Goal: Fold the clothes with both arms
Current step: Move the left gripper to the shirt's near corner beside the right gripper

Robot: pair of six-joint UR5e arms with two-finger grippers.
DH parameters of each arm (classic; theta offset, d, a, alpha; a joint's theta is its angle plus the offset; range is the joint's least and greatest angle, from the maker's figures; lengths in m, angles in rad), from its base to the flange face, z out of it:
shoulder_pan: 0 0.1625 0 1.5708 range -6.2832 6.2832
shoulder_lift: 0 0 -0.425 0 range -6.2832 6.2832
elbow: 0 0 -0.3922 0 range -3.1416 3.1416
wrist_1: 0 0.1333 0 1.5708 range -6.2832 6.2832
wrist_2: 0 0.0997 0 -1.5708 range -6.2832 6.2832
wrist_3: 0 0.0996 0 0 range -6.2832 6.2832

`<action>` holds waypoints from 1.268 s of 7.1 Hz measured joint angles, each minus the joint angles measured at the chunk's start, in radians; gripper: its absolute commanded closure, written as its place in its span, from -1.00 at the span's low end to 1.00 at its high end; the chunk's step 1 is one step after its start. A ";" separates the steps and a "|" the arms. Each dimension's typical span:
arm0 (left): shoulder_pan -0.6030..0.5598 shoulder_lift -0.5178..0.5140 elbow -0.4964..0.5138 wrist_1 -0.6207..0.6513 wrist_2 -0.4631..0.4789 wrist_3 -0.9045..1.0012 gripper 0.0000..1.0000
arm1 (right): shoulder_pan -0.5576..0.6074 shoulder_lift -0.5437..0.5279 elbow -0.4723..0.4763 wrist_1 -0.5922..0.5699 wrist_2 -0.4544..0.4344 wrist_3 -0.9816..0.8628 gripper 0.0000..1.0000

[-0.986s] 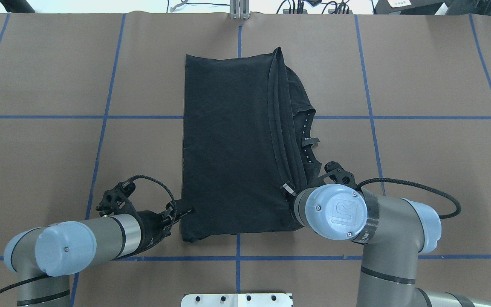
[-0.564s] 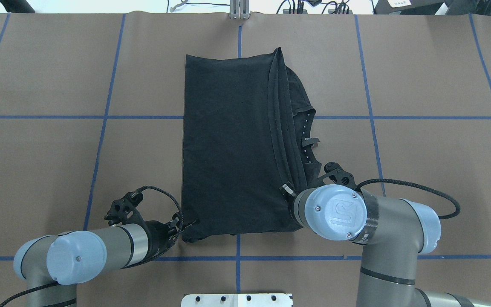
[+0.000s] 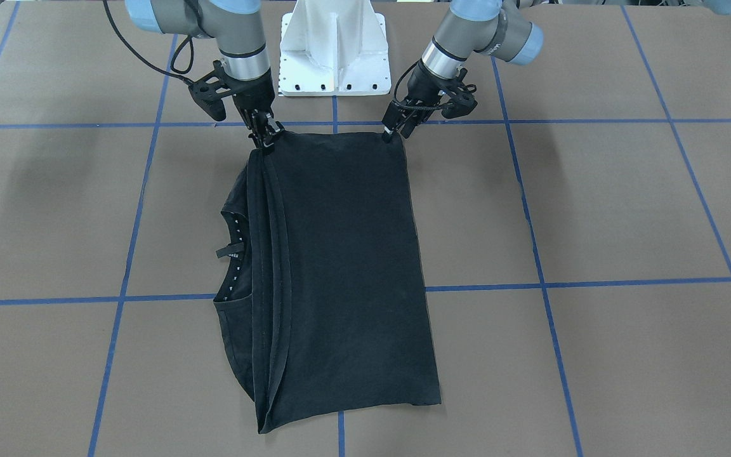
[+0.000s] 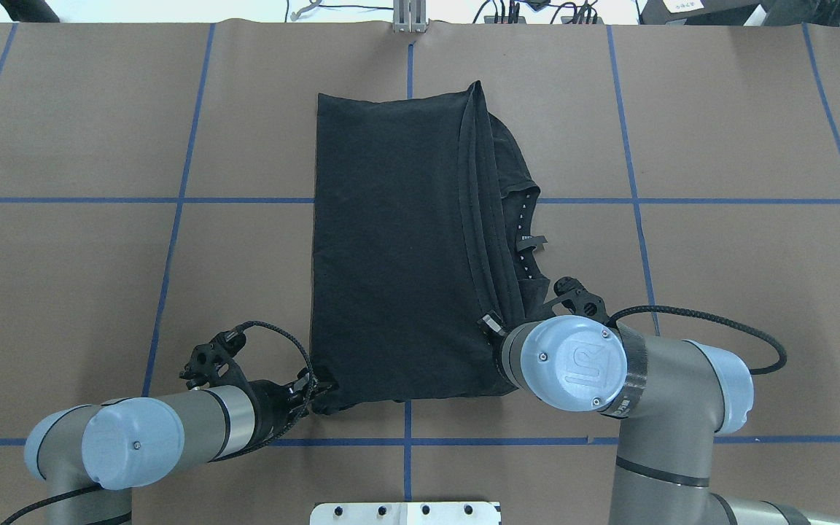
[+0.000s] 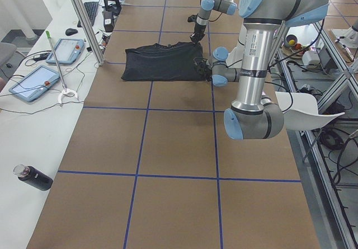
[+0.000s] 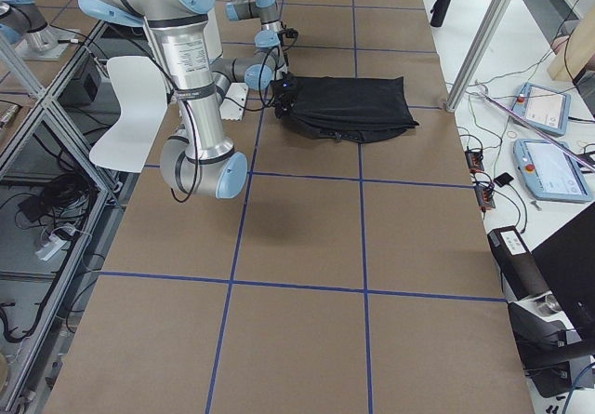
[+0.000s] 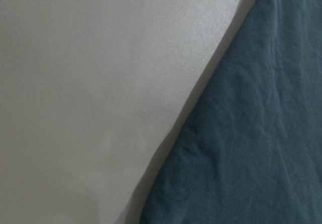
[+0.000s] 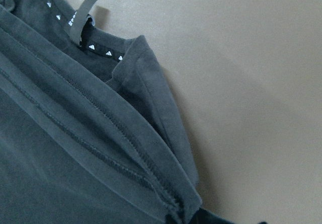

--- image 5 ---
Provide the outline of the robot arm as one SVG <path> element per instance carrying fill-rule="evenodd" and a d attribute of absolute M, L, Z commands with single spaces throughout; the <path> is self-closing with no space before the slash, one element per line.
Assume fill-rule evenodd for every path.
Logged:
<path fill-rule="evenodd" d="M 237 8 L 234 0 L 201 0 L 199 12 L 196 15 L 189 16 L 187 19 L 187 22 L 195 23 L 194 32 L 190 35 L 190 40 L 196 44 L 203 39 L 212 10 L 234 15 Z"/>
<path fill-rule="evenodd" d="M 199 42 L 212 11 L 243 18 L 246 29 L 240 68 L 228 66 L 228 51 L 217 48 L 210 60 L 215 86 L 238 82 L 238 93 L 224 112 L 224 126 L 232 139 L 267 139 L 278 135 L 284 125 L 279 106 L 263 92 L 270 63 L 274 32 L 281 25 L 296 27 L 323 20 L 329 0 L 201 0 L 191 41 Z"/>

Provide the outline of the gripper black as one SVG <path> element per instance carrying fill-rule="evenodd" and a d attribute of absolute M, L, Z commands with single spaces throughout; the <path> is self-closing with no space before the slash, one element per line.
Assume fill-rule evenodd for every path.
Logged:
<path fill-rule="evenodd" d="M 206 25 L 201 25 L 199 23 L 195 24 L 194 33 L 190 35 L 190 40 L 192 43 L 199 43 L 205 36 Z"/>
<path fill-rule="evenodd" d="M 194 58 L 194 68 L 197 73 L 207 81 L 211 81 L 212 71 L 210 65 L 208 65 L 208 60 L 205 58 Z"/>

